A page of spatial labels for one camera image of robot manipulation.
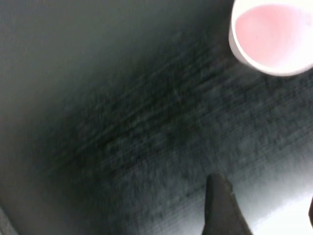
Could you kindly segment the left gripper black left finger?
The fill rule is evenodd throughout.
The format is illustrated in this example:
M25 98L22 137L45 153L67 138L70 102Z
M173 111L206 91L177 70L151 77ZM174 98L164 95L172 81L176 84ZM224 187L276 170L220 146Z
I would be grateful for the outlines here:
M232 184L221 174L206 179L203 235L251 235Z

